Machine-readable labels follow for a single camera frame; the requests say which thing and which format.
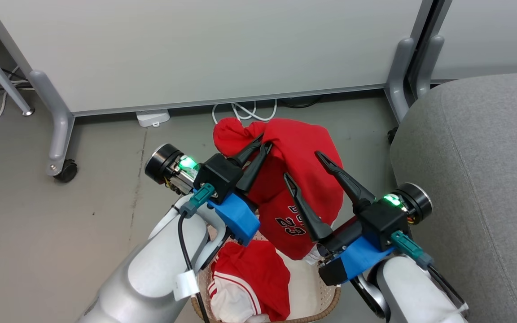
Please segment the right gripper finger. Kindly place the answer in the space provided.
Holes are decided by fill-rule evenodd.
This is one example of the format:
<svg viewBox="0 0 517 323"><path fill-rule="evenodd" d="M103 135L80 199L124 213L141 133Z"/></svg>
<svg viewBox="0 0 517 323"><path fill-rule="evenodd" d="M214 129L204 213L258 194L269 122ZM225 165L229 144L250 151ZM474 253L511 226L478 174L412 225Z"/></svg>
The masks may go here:
<svg viewBox="0 0 517 323"><path fill-rule="evenodd" d="M285 184L293 198L300 216L302 217L304 227L306 228L311 241L318 242L330 236L333 232L332 227L323 222L322 219L316 215L314 210L312 210L310 205L304 199L300 187L288 173L285 173Z"/></svg>
<svg viewBox="0 0 517 323"><path fill-rule="evenodd" d="M353 211L361 211L375 201L376 197L361 185L353 176L343 170L337 163L322 152L315 152L317 160L322 164L325 171L332 175L342 187L344 193L351 201Z"/></svg>

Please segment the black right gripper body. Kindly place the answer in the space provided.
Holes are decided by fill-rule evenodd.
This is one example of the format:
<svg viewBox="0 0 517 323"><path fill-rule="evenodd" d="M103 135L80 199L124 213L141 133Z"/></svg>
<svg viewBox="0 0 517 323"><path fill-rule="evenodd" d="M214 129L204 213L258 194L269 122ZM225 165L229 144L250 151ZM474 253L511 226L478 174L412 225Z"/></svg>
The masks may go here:
<svg viewBox="0 0 517 323"><path fill-rule="evenodd" d="M412 183L401 184L374 201L369 200L370 192L356 184L345 192L353 204L354 216L320 241L328 254L342 252L360 237L380 252L386 251L393 233L410 233L410 225L417 225L433 211L428 194Z"/></svg>

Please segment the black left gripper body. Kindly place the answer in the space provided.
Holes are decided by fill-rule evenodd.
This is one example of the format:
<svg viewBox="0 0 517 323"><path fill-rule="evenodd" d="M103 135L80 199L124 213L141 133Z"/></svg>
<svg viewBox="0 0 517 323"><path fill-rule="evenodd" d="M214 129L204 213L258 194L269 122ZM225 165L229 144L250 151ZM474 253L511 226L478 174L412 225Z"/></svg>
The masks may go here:
<svg viewBox="0 0 517 323"><path fill-rule="evenodd" d="M220 153L203 163L197 163L174 145L164 144L146 162L145 174L181 196L191 194L205 184L211 184L214 192L210 201L222 204L234 192L237 182L243 176L243 170Z"/></svg>

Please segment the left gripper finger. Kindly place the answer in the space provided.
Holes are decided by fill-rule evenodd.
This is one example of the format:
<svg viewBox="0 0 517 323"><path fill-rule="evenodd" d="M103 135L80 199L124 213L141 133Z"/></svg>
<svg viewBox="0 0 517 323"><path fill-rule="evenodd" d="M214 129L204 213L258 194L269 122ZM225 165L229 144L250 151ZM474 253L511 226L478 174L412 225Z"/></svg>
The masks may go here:
<svg viewBox="0 0 517 323"><path fill-rule="evenodd" d="M259 172L267 159L271 149L272 143L264 143L258 148L258 154L244 170L242 178L238 181L236 188L240 192L248 193L252 188Z"/></svg>
<svg viewBox="0 0 517 323"><path fill-rule="evenodd" d="M248 145L246 145L246 147L240 150L236 155L228 157L227 160L229 160L232 164L236 165L237 167L244 167L248 160L253 156L253 154L255 154L260 149L262 145L262 137L263 134L260 134L252 142L248 143Z"/></svg>

